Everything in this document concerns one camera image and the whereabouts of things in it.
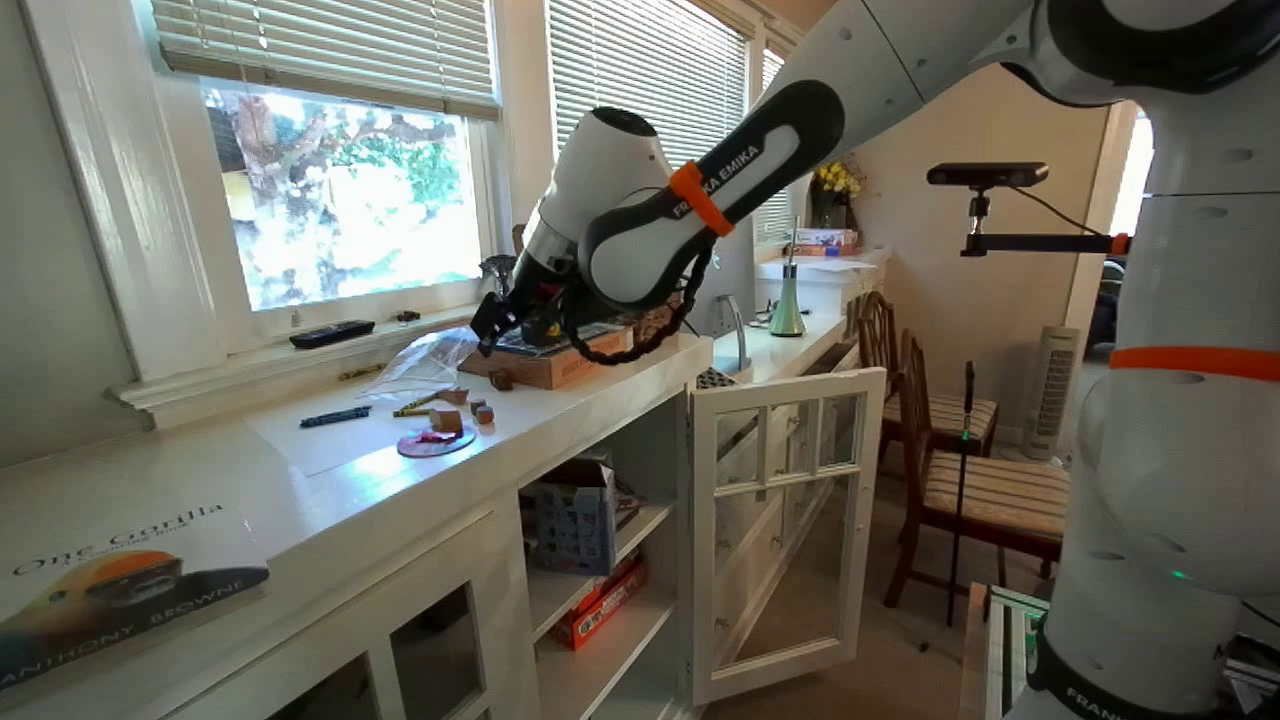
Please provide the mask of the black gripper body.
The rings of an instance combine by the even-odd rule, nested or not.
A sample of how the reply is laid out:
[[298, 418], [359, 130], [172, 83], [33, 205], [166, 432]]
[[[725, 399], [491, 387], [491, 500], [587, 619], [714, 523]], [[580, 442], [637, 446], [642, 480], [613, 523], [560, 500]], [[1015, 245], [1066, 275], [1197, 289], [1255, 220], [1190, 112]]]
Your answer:
[[491, 351], [506, 334], [533, 346], [567, 339], [567, 301], [580, 289], [580, 273], [567, 261], [540, 263], [536, 257], [489, 257], [481, 263], [489, 292], [467, 320], [477, 343]]

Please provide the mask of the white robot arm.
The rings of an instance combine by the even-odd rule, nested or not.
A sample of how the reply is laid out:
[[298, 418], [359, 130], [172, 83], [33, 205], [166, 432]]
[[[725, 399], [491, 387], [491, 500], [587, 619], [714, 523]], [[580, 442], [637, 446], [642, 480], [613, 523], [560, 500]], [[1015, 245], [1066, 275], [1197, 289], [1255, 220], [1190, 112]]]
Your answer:
[[1280, 0], [838, 0], [696, 159], [631, 109], [583, 112], [471, 333], [675, 313], [764, 200], [987, 67], [1151, 128], [1007, 720], [1271, 720], [1226, 698], [1226, 649], [1280, 584]]

